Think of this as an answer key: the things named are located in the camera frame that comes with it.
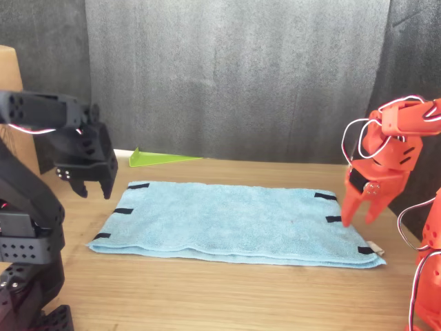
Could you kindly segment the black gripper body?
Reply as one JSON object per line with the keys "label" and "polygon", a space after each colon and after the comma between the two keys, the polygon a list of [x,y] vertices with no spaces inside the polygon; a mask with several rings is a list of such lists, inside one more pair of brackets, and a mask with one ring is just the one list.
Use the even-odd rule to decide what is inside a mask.
{"label": "black gripper body", "polygon": [[104,123],[54,133],[54,165],[65,180],[114,182],[118,163]]}

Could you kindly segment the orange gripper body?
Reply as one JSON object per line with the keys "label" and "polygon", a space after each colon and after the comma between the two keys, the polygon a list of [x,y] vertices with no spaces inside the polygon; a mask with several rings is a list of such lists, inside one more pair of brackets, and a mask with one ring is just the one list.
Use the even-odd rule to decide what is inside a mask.
{"label": "orange gripper body", "polygon": [[363,201],[388,205],[402,193],[422,149],[419,137],[391,137],[383,134],[380,120],[364,119],[357,142],[360,153],[349,167],[364,177]]}

